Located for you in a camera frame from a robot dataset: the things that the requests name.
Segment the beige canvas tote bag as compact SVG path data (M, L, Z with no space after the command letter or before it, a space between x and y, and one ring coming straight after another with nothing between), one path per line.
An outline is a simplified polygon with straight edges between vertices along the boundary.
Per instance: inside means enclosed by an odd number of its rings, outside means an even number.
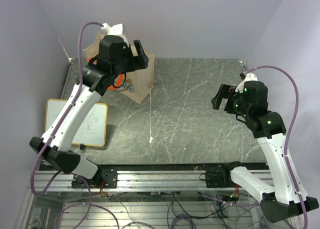
M98 54L99 42L103 39L106 34L97 33L95 41L93 44L85 48L84 54L87 61ZM119 93L130 98L134 102L141 104L146 96L154 88L154 66L155 66L155 55L144 50L145 55L148 57L148 67L146 69L136 70L134 72L128 72L126 74L126 79L124 76L120 75L115 80L115 85L120 86L120 88L114 88L110 86L108 91L118 91Z

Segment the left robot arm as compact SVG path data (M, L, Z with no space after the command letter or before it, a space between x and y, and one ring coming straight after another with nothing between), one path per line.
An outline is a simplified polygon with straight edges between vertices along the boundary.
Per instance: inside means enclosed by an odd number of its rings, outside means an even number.
M140 40L134 40L137 54L118 35L106 35L99 42L98 53L82 69L63 109L41 136L33 137L29 145L37 152L37 159L44 159L57 171L76 174L91 187L103 181L98 165L70 150L72 141L92 107L100 100L119 75L146 69L149 58Z

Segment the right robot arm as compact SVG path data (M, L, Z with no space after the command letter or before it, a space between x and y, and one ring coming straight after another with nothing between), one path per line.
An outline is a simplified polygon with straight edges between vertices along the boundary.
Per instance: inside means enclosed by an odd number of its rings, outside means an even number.
M224 111L244 118L245 125L257 140L267 161L273 185L268 185L239 162L220 175L226 187L237 184L259 203L263 215L277 223L319 208L318 200L308 196L303 187L295 190L290 172L294 171L289 151L285 150L286 127L281 115L268 109L268 88L261 81L246 81L242 89L221 84L212 107L218 110L226 99Z

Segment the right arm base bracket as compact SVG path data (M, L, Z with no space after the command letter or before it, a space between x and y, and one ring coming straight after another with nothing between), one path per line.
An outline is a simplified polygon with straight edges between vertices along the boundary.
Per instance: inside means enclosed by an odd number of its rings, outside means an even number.
M236 184L231 179L231 170L233 168L227 164L213 167L201 173L199 179L205 183L206 188L233 188Z

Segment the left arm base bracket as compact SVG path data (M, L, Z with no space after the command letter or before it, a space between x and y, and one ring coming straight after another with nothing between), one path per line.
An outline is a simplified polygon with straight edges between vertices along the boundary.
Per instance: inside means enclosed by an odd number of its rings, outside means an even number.
M115 189L117 187L118 173L112 168L98 169L97 173L92 179L81 178L79 175L74 175L71 187L73 189L84 189L86 188L85 182L88 184L90 189Z

